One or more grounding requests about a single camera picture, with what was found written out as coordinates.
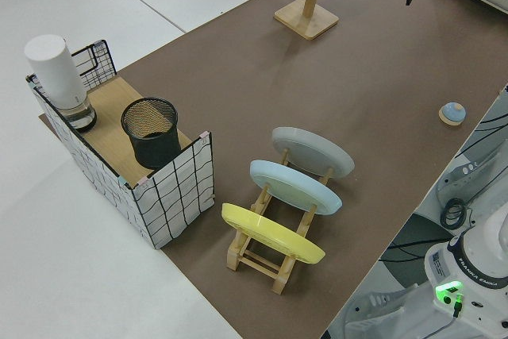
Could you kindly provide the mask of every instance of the black cable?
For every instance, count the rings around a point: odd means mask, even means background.
[[[488,122],[493,122],[493,121],[498,121],[499,119],[503,119],[504,117],[508,117],[508,114],[503,114],[503,115],[500,115],[499,117],[496,117],[496,118],[487,119],[486,121],[481,121],[480,124],[482,124],[482,123],[488,123]]]
[[[494,182],[494,181],[495,181],[495,180],[496,180],[499,176],[501,176],[501,174],[502,174],[504,171],[506,171],[506,169],[507,169],[507,168],[508,168],[508,166],[504,167],[504,168],[503,168],[503,169],[502,169],[502,170],[501,170],[501,171],[500,171],[500,172],[499,172],[499,173],[498,173],[498,174],[497,174],[494,178],[492,178],[492,180],[491,180],[489,183],[485,184],[485,186],[483,186],[483,188],[482,188],[481,190],[479,190],[478,192],[476,192],[476,193],[475,193],[475,194],[474,194],[474,195],[473,195],[473,196],[472,196],[472,197],[468,200],[468,202],[466,202],[466,205],[471,204],[471,202],[472,202],[472,201],[476,198],[476,196],[478,196],[480,193],[482,193],[482,192],[483,192],[483,190],[485,190],[485,188],[489,187],[489,186],[492,184],[492,182]]]
[[[502,125],[500,127],[498,127],[496,130],[494,130],[492,133],[488,133],[486,136],[484,137],[481,137],[479,138],[476,142],[474,143],[471,143],[469,146],[467,146],[464,150],[462,150],[461,152],[459,152],[457,155],[455,155],[455,158],[458,158],[459,156],[461,156],[462,154],[464,154],[468,149],[470,149],[471,147],[473,147],[474,145],[478,144],[479,142],[483,141],[484,139],[487,139],[489,136],[491,136],[492,134],[496,134],[499,130],[501,129],[504,129],[505,127],[508,126],[508,123],[505,124],[505,125]]]
[[[414,242],[408,242],[408,243],[400,244],[400,245],[390,245],[388,247],[388,249],[398,249],[398,248],[405,248],[408,246],[415,246],[415,245],[420,245],[420,244],[433,244],[435,242],[446,242],[446,241],[450,241],[450,239],[449,238],[436,238],[433,240],[414,241]]]
[[[447,329],[449,326],[451,326],[453,324],[453,322],[455,320],[456,320],[456,318],[453,317],[452,320],[450,321],[450,323],[448,323],[446,326],[443,326],[440,329],[437,329],[436,331],[434,331],[433,333],[430,333],[429,335],[427,335],[426,337],[423,337],[422,339],[427,339],[428,337],[433,337],[437,333],[440,333],[442,330]]]
[[[490,127],[489,129],[475,129],[475,132],[480,132],[480,131],[492,131],[492,130],[499,129],[499,127],[502,127],[502,126]]]
[[[441,211],[439,218],[440,224],[443,228],[455,230],[459,229],[466,221],[468,210],[471,211],[469,214],[469,226],[471,226],[472,209],[469,208],[470,204],[478,197],[487,187],[489,187],[501,174],[508,169],[505,166],[494,178],[492,178],[487,184],[485,184],[478,192],[472,195],[466,202],[461,198],[451,198],[444,206]]]
[[[395,240],[393,240],[391,242],[393,245],[396,245],[397,243],[395,242]],[[405,253],[405,254],[409,254],[410,256],[413,256],[413,257],[419,257],[420,255],[419,254],[414,254],[412,252],[408,252],[407,250],[403,249],[403,248],[397,248],[398,250],[400,250],[401,252]]]
[[[395,262],[395,263],[399,263],[399,262],[411,262],[411,261],[415,261],[415,260],[423,260],[425,257],[424,256],[417,256],[417,257],[414,257],[414,258],[409,258],[407,260],[384,260],[383,258],[380,258],[378,261],[379,262]]]
[[[448,200],[441,215],[439,222],[443,228],[449,230],[459,229],[468,215],[468,206],[461,198],[451,198]]]
[[[433,337],[437,333],[440,333],[444,329],[447,329],[449,326],[453,324],[453,322],[459,317],[459,312],[462,311],[462,295],[457,295],[457,299],[455,301],[455,305],[453,306],[453,318],[446,326],[441,327],[440,329],[437,329],[433,333],[430,333],[426,337],[423,337],[422,339],[427,339],[429,337]]]

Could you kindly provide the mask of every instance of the plate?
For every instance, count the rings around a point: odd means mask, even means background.
[[[341,198],[327,186],[282,164],[253,160],[250,173],[258,186],[268,185],[270,195],[300,210],[308,211],[316,205],[316,214],[334,214],[342,206]]]
[[[254,240],[306,264],[316,264],[325,256],[321,248],[306,238],[245,208],[224,203],[222,218]]]
[[[295,127],[278,127],[271,133],[275,149],[289,149],[290,163],[312,174],[324,176],[333,168],[332,178],[342,178],[355,167],[351,156],[333,142]]]

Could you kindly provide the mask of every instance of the brown tabletop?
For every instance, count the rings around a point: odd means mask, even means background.
[[[213,132],[216,205],[164,252],[245,338],[319,338],[508,80],[508,16],[476,0],[317,0],[340,20],[313,41],[273,19],[292,1],[251,0],[120,72],[173,102],[189,137]],[[468,111],[456,128],[437,115],[451,101]],[[280,296],[267,276],[226,268],[234,231],[221,219],[223,202],[255,201],[249,164],[279,159],[277,126],[356,162],[329,182],[344,206],[307,236],[325,258],[296,264]],[[277,201],[266,215],[301,217]]]

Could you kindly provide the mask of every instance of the wooden block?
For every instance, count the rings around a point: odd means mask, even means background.
[[[142,98],[122,77],[114,77],[88,93],[88,98],[97,113],[94,128],[83,134],[83,138],[102,158],[134,187],[138,180],[152,170],[137,163],[129,137],[121,127],[121,114],[133,101]],[[191,140],[178,131],[182,148]]]
[[[313,40],[323,32],[332,28],[339,18],[318,5],[312,17],[303,15],[305,0],[295,0],[275,12],[274,18],[307,40]]]

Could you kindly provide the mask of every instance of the storage box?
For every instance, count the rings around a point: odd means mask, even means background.
[[[134,159],[123,132],[123,109],[141,96],[117,76],[107,43],[100,40],[73,54],[98,121],[87,133],[76,131],[51,104],[31,75],[33,89],[56,134],[95,189],[103,194],[153,247],[176,238],[214,204],[212,135],[194,141],[179,132],[179,156],[157,171]]]

